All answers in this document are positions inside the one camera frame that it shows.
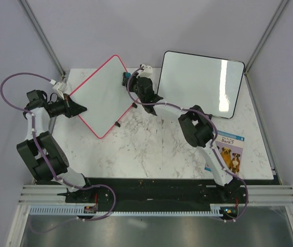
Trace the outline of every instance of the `black mount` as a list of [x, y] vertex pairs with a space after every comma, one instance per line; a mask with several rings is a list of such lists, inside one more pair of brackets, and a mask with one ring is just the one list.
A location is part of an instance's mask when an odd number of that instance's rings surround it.
[[[91, 183], [89, 179], [85, 178], [85, 186], [84, 188], [91, 187]], [[95, 202], [95, 194], [99, 191], [98, 187], [88, 189], [88, 190], [77, 190], [75, 192], [70, 192], [66, 189], [66, 193], [60, 193], [58, 196], [65, 196], [68, 200], [79, 201], [81, 203], [96, 203]]]
[[[200, 111], [200, 106], [195, 105], [190, 109]], [[213, 127], [210, 123], [195, 112], [187, 112], [178, 118], [184, 138], [192, 147], [205, 147], [206, 143], [214, 138]]]
[[[128, 79], [131, 76], [130, 73], [123, 73], [121, 85], [127, 87]], [[152, 80], [146, 77], [134, 76], [130, 83], [130, 92], [135, 93], [142, 103], [156, 103], [163, 99], [159, 95], [155, 94], [153, 90]], [[157, 115], [152, 105], [143, 105], [146, 112], [152, 115]]]
[[66, 117], [74, 117], [82, 112], [87, 111], [86, 107], [75, 103], [69, 95], [63, 94], [64, 99], [58, 98], [56, 102], [47, 102], [44, 97], [45, 93], [40, 90], [33, 90], [27, 93], [29, 103], [25, 107], [26, 110], [33, 110], [39, 107], [46, 109], [50, 117], [57, 117], [59, 115], [65, 115]]
[[[279, 185], [277, 175], [273, 180], [247, 180], [247, 185]], [[220, 196], [221, 189], [214, 179], [113, 179], [86, 178], [86, 184], [106, 184], [116, 193], [114, 212], [158, 212], [158, 211], [209, 211], [210, 204], [246, 203], [245, 188], [233, 190], [226, 201]], [[37, 181], [40, 185], [59, 185], [56, 182]], [[112, 193], [103, 187], [91, 189], [90, 196], [81, 197], [78, 192], [60, 194], [66, 203], [96, 203], [98, 211], [108, 211], [113, 203]]]
[[[67, 172], [67, 168], [69, 167], [68, 159], [52, 135], [48, 131], [41, 133], [37, 137], [37, 141], [41, 148], [46, 150], [46, 156], [50, 161], [50, 164], [52, 165], [55, 173], [61, 174]], [[37, 181], [51, 181], [53, 179], [53, 175], [49, 170], [44, 158], [35, 158], [39, 152], [32, 139], [25, 140], [24, 142], [17, 144], [16, 149], [31, 172], [32, 176]]]

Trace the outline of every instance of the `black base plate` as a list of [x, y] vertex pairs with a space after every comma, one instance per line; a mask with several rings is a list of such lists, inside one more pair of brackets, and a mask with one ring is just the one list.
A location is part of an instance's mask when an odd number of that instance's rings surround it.
[[[208, 211], [211, 203], [245, 203], [245, 188], [233, 191], [226, 201], [219, 196], [221, 188], [215, 187], [214, 180], [194, 179], [108, 179], [87, 178], [90, 184], [105, 184], [116, 194], [114, 211]], [[247, 185], [279, 185], [278, 177], [273, 180], [246, 180]], [[92, 189], [98, 194], [98, 210], [108, 211], [113, 203], [113, 195], [106, 188]], [[77, 198], [67, 196], [67, 203], [81, 203]], [[88, 203], [95, 203], [91, 196]]]

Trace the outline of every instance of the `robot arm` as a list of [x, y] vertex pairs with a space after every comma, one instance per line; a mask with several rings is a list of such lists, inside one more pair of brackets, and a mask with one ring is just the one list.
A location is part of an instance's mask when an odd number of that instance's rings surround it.
[[[83, 107], [73, 102], [69, 95], [63, 94], [54, 103], [48, 103], [44, 98], [43, 92], [34, 90], [27, 93], [29, 103], [25, 109], [31, 111], [35, 116], [35, 133], [39, 145], [45, 151], [48, 160], [50, 161], [57, 176], [70, 184], [80, 187], [86, 185], [85, 178], [82, 174], [75, 172], [69, 167], [69, 162], [63, 150], [57, 144], [48, 130], [49, 121], [52, 117], [65, 115], [66, 117], [74, 117], [84, 111]], [[49, 170], [45, 160], [39, 157], [38, 149], [32, 138], [32, 117], [31, 114], [25, 114], [28, 119], [28, 132], [25, 140], [16, 146], [24, 163], [36, 180], [52, 181], [53, 175]], [[75, 192], [77, 189], [66, 186], [69, 192]]]
[[[145, 65], [142, 65], [141, 67], [142, 70], [140, 70], [137, 75], [133, 75], [129, 84], [129, 91], [134, 92], [141, 103], [163, 103], [156, 105], [143, 105], [143, 107], [146, 112], [155, 116], [169, 117], [178, 120], [186, 141], [202, 153], [206, 163], [212, 170], [215, 182], [220, 186], [229, 184], [233, 177], [226, 173], [220, 165], [218, 158], [222, 164], [225, 163], [218, 149], [213, 149], [211, 147], [211, 142], [214, 138], [213, 127], [205, 118], [195, 112], [189, 111], [182, 114], [180, 109], [168, 107], [166, 101], [155, 94], [153, 90], [152, 80], [149, 78], [152, 74], [152, 68]], [[130, 73], [123, 74], [123, 86], [127, 87], [130, 76]], [[195, 105], [190, 109], [204, 113], [198, 105]]]

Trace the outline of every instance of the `white cable tray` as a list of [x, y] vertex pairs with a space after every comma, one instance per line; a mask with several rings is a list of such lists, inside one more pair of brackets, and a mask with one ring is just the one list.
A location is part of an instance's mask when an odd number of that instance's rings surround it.
[[[167, 211], [167, 212], [112, 212], [112, 216], [203, 216], [219, 217], [220, 207], [212, 207], [210, 211]], [[33, 205], [30, 215], [75, 215], [75, 216], [101, 216], [106, 212], [96, 214], [85, 213], [84, 206], [62, 206], [62, 205]]]

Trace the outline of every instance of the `white object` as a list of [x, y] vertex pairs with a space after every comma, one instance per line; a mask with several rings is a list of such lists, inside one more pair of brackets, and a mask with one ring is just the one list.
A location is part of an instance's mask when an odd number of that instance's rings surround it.
[[152, 75], [152, 67], [148, 66], [148, 65], [145, 65], [145, 64], [142, 64], [141, 65], [141, 70], [138, 71], [138, 73], [137, 73], [137, 77], [150, 78], [151, 75]]
[[48, 124], [50, 117], [45, 108], [36, 108], [31, 110], [34, 114], [34, 128], [32, 128], [32, 116], [30, 113], [26, 114], [28, 120], [28, 132], [25, 140], [32, 139], [32, 132], [35, 131], [35, 135], [39, 136], [40, 133], [48, 131]]
[[56, 81], [51, 79], [51, 81], [49, 83], [52, 84], [52, 85], [55, 85]]
[[231, 118], [244, 63], [167, 51], [158, 95], [183, 108], [198, 105], [206, 114]]
[[203, 155], [205, 158], [206, 163], [209, 165], [210, 169], [212, 170], [212, 174], [214, 177], [215, 183], [218, 185], [224, 186], [232, 180], [232, 176], [227, 174], [225, 170], [222, 169], [220, 166], [214, 152], [216, 152], [217, 156], [221, 160], [221, 163], [226, 166], [221, 154], [219, 153], [218, 149], [212, 149], [210, 147], [211, 140], [206, 143], [206, 146], [203, 147], [196, 147], [196, 149]]
[[87, 107], [79, 116], [98, 138], [104, 137], [133, 103], [121, 85], [124, 72], [120, 58], [113, 55], [70, 95]]
[[64, 99], [64, 95], [63, 92], [66, 89], [66, 83], [61, 81], [61, 82], [57, 82], [55, 83], [55, 85], [53, 86], [53, 90], [54, 92], [61, 98]]
[[[86, 213], [86, 205], [32, 205], [29, 211], [29, 215], [79, 215], [79, 216], [101, 216], [107, 212], [98, 211], [96, 214]], [[210, 211], [156, 211], [156, 212], [135, 212], [135, 211], [116, 211], [111, 212], [111, 216], [155, 216], [155, 217], [221, 217], [221, 208], [219, 206], [210, 206]]]
[[67, 170], [68, 171], [66, 173], [62, 173], [62, 174], [58, 175], [58, 177], [62, 178], [62, 179], [58, 180], [56, 182], [64, 185], [65, 187], [67, 187], [70, 192], [75, 192], [78, 189], [75, 189], [73, 187], [67, 186], [66, 184], [63, 183], [63, 180], [65, 180], [69, 184], [79, 186], [79, 187], [83, 187], [83, 186], [86, 185], [84, 176], [81, 173], [75, 172], [70, 167], [68, 167]]
[[[159, 103], [161, 103], [161, 102], [166, 103], [166, 99], [162, 99], [158, 102]], [[163, 104], [155, 105], [153, 108], [155, 109], [157, 116], [168, 118], [173, 121], [177, 121], [177, 119], [180, 117], [180, 115], [185, 113], [181, 109], [177, 109], [174, 107], [170, 107], [169, 105], [163, 105]]]

